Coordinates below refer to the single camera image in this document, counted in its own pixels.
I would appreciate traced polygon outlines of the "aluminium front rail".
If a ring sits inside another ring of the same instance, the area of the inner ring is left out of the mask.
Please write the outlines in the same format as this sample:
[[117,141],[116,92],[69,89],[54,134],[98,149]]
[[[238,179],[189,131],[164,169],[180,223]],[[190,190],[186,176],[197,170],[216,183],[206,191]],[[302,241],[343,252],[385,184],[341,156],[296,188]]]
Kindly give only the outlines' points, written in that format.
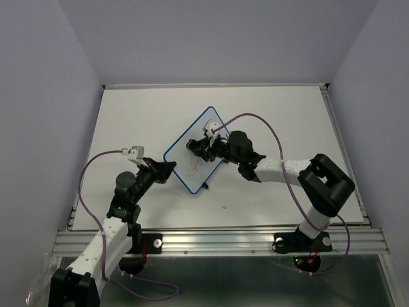
[[[349,255],[387,255],[389,248],[381,229],[369,226],[349,226]],[[227,257],[227,256],[280,256],[273,252],[275,239],[294,227],[244,227],[184,230],[145,230],[144,234],[161,234],[150,239],[146,250],[148,257]],[[332,226],[328,230],[332,252],[343,255],[347,247],[346,230]],[[96,232],[58,232],[52,254],[62,257],[80,256]]]

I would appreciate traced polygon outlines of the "aluminium back rail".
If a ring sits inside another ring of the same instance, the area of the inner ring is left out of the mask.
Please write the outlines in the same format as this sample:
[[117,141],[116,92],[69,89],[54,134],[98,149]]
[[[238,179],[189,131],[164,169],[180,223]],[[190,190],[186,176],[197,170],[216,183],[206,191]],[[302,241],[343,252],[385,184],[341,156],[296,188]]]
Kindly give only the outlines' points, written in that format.
[[327,89],[330,83],[168,83],[168,84],[105,84],[105,90],[141,90],[167,88],[235,88],[235,87],[283,87],[318,86]]

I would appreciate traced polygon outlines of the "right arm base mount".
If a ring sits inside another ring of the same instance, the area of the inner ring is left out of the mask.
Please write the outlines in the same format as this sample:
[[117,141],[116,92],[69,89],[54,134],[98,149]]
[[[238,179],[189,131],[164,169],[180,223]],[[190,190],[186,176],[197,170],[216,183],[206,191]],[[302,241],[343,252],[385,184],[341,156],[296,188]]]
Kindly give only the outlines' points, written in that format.
[[294,253],[295,268],[311,274],[317,273],[321,266],[320,253],[333,250],[327,232],[320,232],[315,239],[310,239],[299,229],[294,232],[276,233],[271,248],[280,255]]

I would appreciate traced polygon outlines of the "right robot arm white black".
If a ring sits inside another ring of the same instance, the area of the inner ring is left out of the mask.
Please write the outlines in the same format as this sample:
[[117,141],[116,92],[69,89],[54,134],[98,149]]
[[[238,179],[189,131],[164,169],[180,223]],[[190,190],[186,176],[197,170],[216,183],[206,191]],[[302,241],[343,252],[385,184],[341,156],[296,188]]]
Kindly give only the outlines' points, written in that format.
[[300,187],[311,203],[311,208],[302,213],[304,220],[294,234],[300,249],[316,244],[317,236],[355,191],[353,180],[325,154],[301,161],[268,158],[254,151],[252,141],[242,131],[232,132],[227,139],[221,136],[191,139],[187,149],[206,162],[220,158],[236,164],[239,174],[248,181],[286,184],[297,207],[301,205],[293,187]]

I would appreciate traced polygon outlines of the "clear plastic bag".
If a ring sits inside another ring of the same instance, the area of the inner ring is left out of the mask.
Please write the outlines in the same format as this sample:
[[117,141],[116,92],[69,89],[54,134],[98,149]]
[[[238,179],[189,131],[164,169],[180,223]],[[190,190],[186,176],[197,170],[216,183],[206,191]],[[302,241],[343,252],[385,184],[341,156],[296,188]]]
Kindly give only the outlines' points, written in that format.
[[50,282],[61,265],[61,257],[46,251],[30,282],[25,306],[48,306]]

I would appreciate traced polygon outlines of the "black whiteboard eraser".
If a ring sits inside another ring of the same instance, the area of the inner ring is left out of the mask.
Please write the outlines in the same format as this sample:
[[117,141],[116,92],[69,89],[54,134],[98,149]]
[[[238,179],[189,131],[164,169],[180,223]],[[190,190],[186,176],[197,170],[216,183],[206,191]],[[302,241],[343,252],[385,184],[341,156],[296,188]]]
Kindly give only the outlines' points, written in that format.
[[186,144],[186,148],[187,148],[188,150],[192,150],[192,149],[194,149],[195,144],[196,144],[196,140],[195,140],[195,139],[189,139],[188,143]]

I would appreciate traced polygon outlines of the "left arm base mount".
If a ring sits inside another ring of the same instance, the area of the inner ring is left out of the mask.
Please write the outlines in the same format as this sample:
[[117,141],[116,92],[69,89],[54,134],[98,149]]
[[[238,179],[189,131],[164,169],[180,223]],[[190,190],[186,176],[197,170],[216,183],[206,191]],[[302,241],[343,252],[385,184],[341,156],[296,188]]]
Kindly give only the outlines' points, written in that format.
[[159,232],[145,232],[141,225],[130,232],[132,247],[120,260],[119,268],[128,274],[139,274],[147,264],[148,255],[162,253],[163,235]]

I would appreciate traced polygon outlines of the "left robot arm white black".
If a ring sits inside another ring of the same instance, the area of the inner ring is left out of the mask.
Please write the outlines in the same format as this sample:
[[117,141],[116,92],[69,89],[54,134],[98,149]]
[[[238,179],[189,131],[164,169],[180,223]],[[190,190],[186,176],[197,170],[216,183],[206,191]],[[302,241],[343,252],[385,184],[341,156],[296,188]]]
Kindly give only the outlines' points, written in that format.
[[143,158],[139,171],[120,173],[115,180],[114,197],[99,231],[86,249],[66,269],[58,269],[50,281],[49,306],[99,306],[102,292],[127,252],[143,246],[141,225],[137,222],[139,200],[153,184],[169,179],[175,162]]

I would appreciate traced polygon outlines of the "blue framed whiteboard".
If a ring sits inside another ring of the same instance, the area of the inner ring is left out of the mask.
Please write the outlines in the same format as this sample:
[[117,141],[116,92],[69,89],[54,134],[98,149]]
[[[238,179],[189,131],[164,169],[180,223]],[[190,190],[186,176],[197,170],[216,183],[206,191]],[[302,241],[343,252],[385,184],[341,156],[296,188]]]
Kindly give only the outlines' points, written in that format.
[[205,137],[203,129],[209,120],[213,120],[219,125],[224,124],[216,109],[209,106],[176,138],[176,141],[163,154],[163,160],[166,162],[176,162],[173,173],[190,194],[197,194],[203,184],[222,164],[220,158],[216,158],[213,162],[205,162],[186,147],[189,140],[200,140]]

